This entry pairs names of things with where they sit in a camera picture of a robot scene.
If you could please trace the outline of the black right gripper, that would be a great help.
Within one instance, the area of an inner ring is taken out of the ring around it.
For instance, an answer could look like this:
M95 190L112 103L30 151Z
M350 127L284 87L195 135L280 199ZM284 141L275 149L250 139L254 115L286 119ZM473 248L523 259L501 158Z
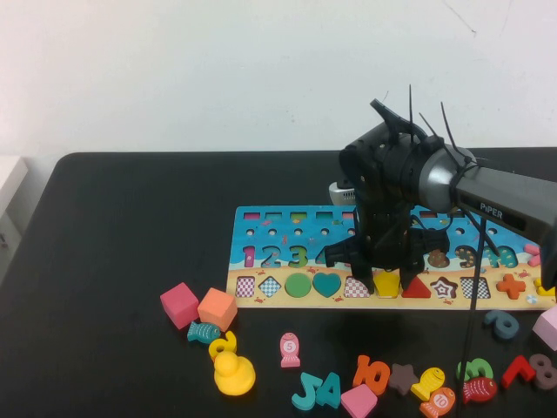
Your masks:
M388 214L364 223L354 218L355 234L324 247L327 266L346 263L354 279L374 292L372 267L399 268L400 285L406 290L421 273L424 257L431 252L447 253L447 229L428 228L412 213Z

